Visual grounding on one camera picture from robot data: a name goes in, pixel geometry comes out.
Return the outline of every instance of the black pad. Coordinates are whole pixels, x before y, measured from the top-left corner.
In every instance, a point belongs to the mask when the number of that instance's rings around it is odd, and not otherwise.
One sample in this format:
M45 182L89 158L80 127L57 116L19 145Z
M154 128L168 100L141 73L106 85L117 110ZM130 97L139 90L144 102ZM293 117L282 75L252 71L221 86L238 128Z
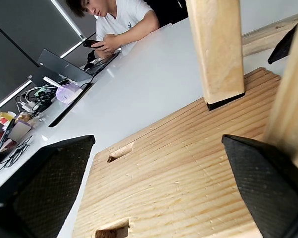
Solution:
M0 238L56 238L74 201L93 144L83 136L38 150L0 188Z
M238 190L264 238L298 237L298 169L276 147L224 135Z

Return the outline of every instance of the white tabletop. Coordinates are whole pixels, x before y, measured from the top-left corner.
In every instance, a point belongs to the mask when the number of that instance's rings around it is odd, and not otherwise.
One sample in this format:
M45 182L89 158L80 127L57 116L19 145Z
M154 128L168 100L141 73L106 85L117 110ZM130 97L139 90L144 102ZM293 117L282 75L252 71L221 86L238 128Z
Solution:
M0 186L39 148L92 134L94 145L82 184L59 237L71 237L93 156L112 144L201 98L202 84L190 24L185 19L159 29L120 54L97 77L93 87L54 128L48 125L66 107L55 102L31 131L30 147L9 169L0 170ZM269 51L244 59L244 72L260 66L282 74L286 59L268 65Z

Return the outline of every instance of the man's hand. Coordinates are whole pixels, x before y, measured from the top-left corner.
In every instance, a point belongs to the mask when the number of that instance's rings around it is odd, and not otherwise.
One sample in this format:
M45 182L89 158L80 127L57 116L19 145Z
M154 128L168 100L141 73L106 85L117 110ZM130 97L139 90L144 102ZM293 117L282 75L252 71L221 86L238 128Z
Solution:
M105 59L113 54L113 52L104 52L99 51L98 49L96 49L95 52L101 59Z
M99 47L102 46L100 48L98 48L96 50L96 52L98 51L103 51L103 52L111 52L111 54L117 50L121 45L119 42L119 37L118 35L114 35L114 34L107 34L103 41L95 43L92 45L92 47Z

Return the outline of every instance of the light wood grain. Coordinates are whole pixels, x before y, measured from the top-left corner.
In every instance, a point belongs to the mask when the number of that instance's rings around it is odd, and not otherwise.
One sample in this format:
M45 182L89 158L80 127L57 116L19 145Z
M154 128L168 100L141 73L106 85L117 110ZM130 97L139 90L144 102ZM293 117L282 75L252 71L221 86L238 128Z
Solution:
M298 166L298 31L265 132L265 141L290 154Z
M239 0L186 0L204 99L244 93Z
M249 56L276 47L297 23L298 14L243 35L243 56Z
M208 111L201 98L98 153L73 237L128 219L129 238L261 237L221 144L223 134L262 139L280 77L245 76L246 95ZM133 143L126 155L109 155Z

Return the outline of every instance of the open laptop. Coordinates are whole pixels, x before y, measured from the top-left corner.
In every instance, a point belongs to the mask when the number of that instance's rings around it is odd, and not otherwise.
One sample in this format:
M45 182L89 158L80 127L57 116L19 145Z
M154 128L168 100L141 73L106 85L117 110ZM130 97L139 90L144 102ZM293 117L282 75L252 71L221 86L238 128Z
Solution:
M60 58L56 54L43 49L38 64L42 65L66 78L69 78L75 82L84 81L91 79L101 72L114 58L118 56L120 52L113 54L112 56L100 60L94 66L89 68L87 71L76 67L75 65L67 62L65 59Z

